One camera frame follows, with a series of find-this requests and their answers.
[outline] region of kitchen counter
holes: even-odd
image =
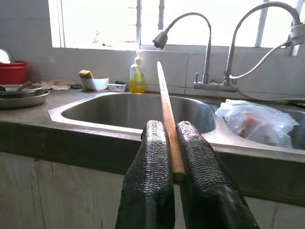
[[[138,135],[51,121],[48,110],[98,93],[51,91],[45,104],[0,110],[0,151],[124,174],[141,144]],[[265,157],[260,150],[211,145],[247,196],[305,206],[305,155]]]

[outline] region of faucet handle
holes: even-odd
[[[195,74],[195,82],[198,82],[198,75],[199,75],[199,73]]]

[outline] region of window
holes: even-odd
[[[229,46],[239,20],[269,0],[49,0],[52,43],[67,48],[152,48],[152,39],[173,19],[199,12],[212,26],[212,45]],[[305,0],[282,0],[305,19]],[[236,46],[274,47],[289,34],[291,15],[276,7],[250,15],[240,27]],[[205,46],[208,27],[198,16],[178,21],[168,33],[168,45]]]

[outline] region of textured rubber grip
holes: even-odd
[[[181,187],[187,229],[257,229],[239,186],[211,145],[190,122],[177,125],[187,166]]]
[[[142,144],[128,169],[116,229],[174,228],[174,194],[171,159],[165,128],[149,121]]]

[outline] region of small white container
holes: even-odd
[[[126,89],[126,84],[108,84],[108,89],[111,92],[124,92]]]
[[[104,79],[87,79],[81,78],[82,87],[86,90],[99,91],[107,88],[109,78]]]

